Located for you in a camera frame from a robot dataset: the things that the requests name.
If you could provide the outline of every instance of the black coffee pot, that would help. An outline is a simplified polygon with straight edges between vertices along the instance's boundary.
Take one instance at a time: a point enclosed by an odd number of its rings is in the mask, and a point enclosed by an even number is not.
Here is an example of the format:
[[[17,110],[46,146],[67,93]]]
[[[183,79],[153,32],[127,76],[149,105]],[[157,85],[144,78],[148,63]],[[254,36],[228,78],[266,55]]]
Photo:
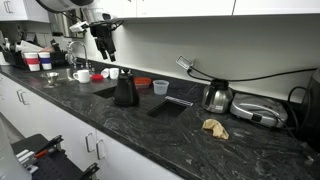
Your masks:
[[[114,92],[114,103],[118,106],[134,106],[139,103],[139,94],[129,69],[123,69],[119,75],[118,84]]]

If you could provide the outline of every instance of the coffee machine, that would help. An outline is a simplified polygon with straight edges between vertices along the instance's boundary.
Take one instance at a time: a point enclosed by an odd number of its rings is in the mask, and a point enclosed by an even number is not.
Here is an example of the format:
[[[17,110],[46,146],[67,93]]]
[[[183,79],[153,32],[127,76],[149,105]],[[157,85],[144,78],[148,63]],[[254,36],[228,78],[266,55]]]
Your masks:
[[[320,152],[320,68],[310,78],[299,114],[302,121],[296,137]]]

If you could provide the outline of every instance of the cabinet handle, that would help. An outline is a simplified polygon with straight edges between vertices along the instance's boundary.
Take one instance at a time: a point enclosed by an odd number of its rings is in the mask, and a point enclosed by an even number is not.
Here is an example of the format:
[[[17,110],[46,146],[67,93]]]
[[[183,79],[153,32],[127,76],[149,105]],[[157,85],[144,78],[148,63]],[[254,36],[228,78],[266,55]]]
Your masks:
[[[9,13],[8,8],[7,8],[7,1],[3,1],[3,5],[4,5],[4,8],[6,8],[6,12]]]
[[[19,98],[19,101],[22,102],[22,101],[21,101],[21,98],[20,98],[20,93],[19,93],[19,91],[22,91],[22,90],[19,89],[19,90],[17,91],[17,96],[18,96],[18,98]]]
[[[13,13],[11,10],[10,10],[10,7],[9,7],[9,2],[10,1],[6,1],[6,4],[7,4],[7,8],[8,8],[8,13]]]
[[[94,149],[92,149],[92,150],[89,149],[88,137],[89,137],[90,135],[93,135],[93,134],[92,134],[92,133],[89,133],[89,134],[86,135],[86,138],[85,138],[85,139],[86,139],[86,145],[87,145],[87,151],[88,151],[88,153],[94,151]]]
[[[21,101],[22,101],[22,103],[24,104],[24,105],[29,105],[29,103],[26,103],[26,101],[23,99],[23,95],[22,94],[25,94],[26,92],[22,92],[22,93],[20,93],[20,95],[21,95]]]
[[[102,142],[102,141],[103,141],[103,139],[100,139],[100,140],[97,142],[97,144],[96,144],[96,148],[97,148],[97,158],[98,158],[98,160],[101,160],[101,159],[105,158],[105,156],[103,156],[102,158],[100,158],[99,143]]]

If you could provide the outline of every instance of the black marble countertop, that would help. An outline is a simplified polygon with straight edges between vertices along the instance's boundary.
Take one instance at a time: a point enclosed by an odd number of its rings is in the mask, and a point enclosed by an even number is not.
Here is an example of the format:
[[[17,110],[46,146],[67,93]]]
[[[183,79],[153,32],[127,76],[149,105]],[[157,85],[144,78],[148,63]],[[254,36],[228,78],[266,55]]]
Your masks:
[[[152,87],[139,91],[139,106],[120,108],[111,98],[92,94],[116,86],[114,80],[69,81],[46,89],[40,72],[27,73],[9,66],[2,66],[0,72],[184,179],[320,179],[319,154],[301,146],[286,131],[205,111],[197,95],[203,88],[199,84],[169,80],[167,95],[194,105],[167,122],[146,114],[165,101]],[[201,129],[208,118],[221,122],[230,135],[228,140],[215,139],[212,132]]]

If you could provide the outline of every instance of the electric kettle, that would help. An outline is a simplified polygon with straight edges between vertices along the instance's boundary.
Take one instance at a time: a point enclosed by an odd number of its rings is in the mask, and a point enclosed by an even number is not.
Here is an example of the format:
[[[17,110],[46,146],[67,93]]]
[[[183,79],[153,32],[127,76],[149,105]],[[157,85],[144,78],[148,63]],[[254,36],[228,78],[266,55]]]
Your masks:
[[[225,113],[233,99],[229,83],[226,80],[214,79],[204,88],[201,106],[213,113]]]
[[[123,69],[119,75],[118,84],[114,92],[114,103],[118,106],[134,106],[139,103],[139,94],[129,69]]]

